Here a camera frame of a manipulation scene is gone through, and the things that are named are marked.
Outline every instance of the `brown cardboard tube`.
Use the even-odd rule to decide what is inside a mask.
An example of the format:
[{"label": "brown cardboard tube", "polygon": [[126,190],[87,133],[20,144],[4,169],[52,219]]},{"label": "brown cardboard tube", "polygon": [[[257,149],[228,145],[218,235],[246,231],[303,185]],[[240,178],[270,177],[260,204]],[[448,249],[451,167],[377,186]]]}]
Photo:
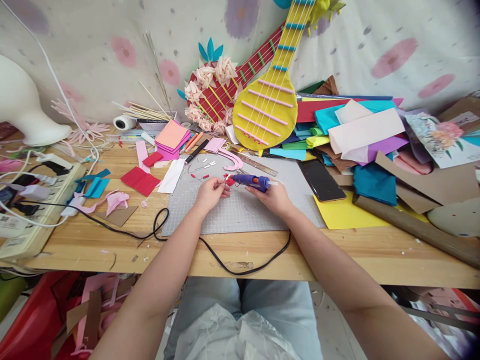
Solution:
[{"label": "brown cardboard tube", "polygon": [[455,237],[441,231],[432,224],[422,222],[393,206],[355,194],[353,201],[358,207],[378,216],[407,233],[452,255],[464,263],[480,269],[480,242],[473,244],[462,237]]}]

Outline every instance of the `gray cutting mat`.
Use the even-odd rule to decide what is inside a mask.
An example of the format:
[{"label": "gray cutting mat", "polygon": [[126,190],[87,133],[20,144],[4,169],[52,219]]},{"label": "gray cutting mat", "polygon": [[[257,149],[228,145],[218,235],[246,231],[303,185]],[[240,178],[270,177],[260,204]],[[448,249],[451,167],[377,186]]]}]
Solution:
[{"label": "gray cutting mat", "polygon": [[[252,159],[278,171],[275,179],[285,184],[293,204],[318,228],[326,227],[315,204],[314,194],[296,161],[255,156],[252,156]],[[206,169],[203,168],[213,161],[216,162],[216,165]],[[206,174],[210,175],[211,178],[218,177],[221,179],[224,178],[224,174],[236,174],[236,172],[224,170],[224,166],[232,165],[232,161],[218,154],[200,154],[190,164],[190,172],[193,172],[197,179],[202,179]],[[263,171],[246,163],[243,164],[242,169],[251,175],[268,176]],[[170,236],[174,232],[193,206],[199,187],[204,181],[206,180],[199,181],[191,177],[188,173],[188,166],[183,168],[175,191],[170,196],[168,205],[170,216],[163,226],[162,236]],[[246,191],[244,185],[236,187],[234,184],[230,198],[220,199],[218,205],[210,211],[203,221],[200,233],[224,234],[285,229],[288,229],[288,226],[254,195]]]}]

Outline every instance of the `yellow guitar body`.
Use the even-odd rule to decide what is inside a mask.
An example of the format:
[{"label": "yellow guitar body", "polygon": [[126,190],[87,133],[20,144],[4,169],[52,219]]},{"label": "yellow guitar body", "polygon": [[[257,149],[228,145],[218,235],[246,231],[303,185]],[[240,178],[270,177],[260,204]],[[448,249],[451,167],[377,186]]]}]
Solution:
[{"label": "yellow guitar body", "polygon": [[298,106],[289,67],[314,5],[314,0],[292,1],[270,68],[238,95],[233,128],[248,149],[271,148],[294,130]]}]

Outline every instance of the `person's right hand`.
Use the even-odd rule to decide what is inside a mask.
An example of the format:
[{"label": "person's right hand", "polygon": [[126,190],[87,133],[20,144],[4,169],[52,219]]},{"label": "person's right hand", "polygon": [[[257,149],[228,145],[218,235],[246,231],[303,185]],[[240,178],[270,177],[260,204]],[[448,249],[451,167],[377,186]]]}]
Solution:
[{"label": "person's right hand", "polygon": [[277,181],[278,185],[270,185],[266,192],[261,192],[254,187],[247,186],[246,190],[255,195],[267,208],[275,214],[283,217],[295,209],[294,204],[289,198],[285,185]]}]

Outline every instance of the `ruler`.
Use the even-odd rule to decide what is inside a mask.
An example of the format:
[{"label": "ruler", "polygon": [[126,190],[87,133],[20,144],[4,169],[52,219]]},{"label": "ruler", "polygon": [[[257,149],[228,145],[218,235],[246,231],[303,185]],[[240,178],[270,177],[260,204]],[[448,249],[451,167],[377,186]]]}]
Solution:
[{"label": "ruler", "polygon": [[262,170],[264,173],[267,173],[268,175],[271,175],[273,177],[276,177],[278,175],[278,171],[275,171],[269,167],[266,167],[265,165],[262,165],[261,163],[259,162],[256,162],[254,160],[252,160],[251,158],[243,155],[242,153],[240,152],[237,152],[236,155],[244,162],[244,163],[247,163],[248,165],[251,165],[253,166],[254,168],[257,168],[259,170]]}]

